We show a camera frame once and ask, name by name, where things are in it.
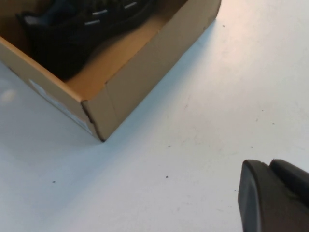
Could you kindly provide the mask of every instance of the black shoe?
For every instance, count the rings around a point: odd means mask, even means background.
[[[34,59],[61,80],[73,77],[104,40],[131,30],[156,0],[54,0],[42,15],[17,14]]]

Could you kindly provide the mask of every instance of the white surface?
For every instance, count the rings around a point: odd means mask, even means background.
[[[308,9],[224,0],[104,144],[1,66],[0,231],[240,232],[242,161],[309,171]]]

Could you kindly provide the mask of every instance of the black plastic object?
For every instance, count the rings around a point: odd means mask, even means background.
[[[309,232],[309,174],[283,161],[245,160],[238,203],[244,232]]]

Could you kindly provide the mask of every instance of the cardboard box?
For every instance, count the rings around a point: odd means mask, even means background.
[[[138,29],[107,41],[64,83],[34,61],[15,13],[48,0],[0,2],[0,60],[27,85],[105,141],[216,18],[221,0],[159,0]]]

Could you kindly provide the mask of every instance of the white label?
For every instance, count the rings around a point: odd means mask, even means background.
[[[78,125],[80,125],[82,128],[84,128],[86,131],[88,131],[90,134],[92,134],[91,130],[89,129],[87,123],[83,120],[81,120],[76,115],[72,114],[70,110],[68,110],[65,105],[58,102],[53,96],[46,93],[46,91],[39,86],[37,83],[35,83],[32,80],[29,80],[32,86],[38,91],[38,93],[44,97],[47,101],[49,101],[52,105],[54,105],[56,108],[58,108],[60,111],[62,111],[64,114],[66,114],[68,117],[70,117],[72,120],[74,120]]]

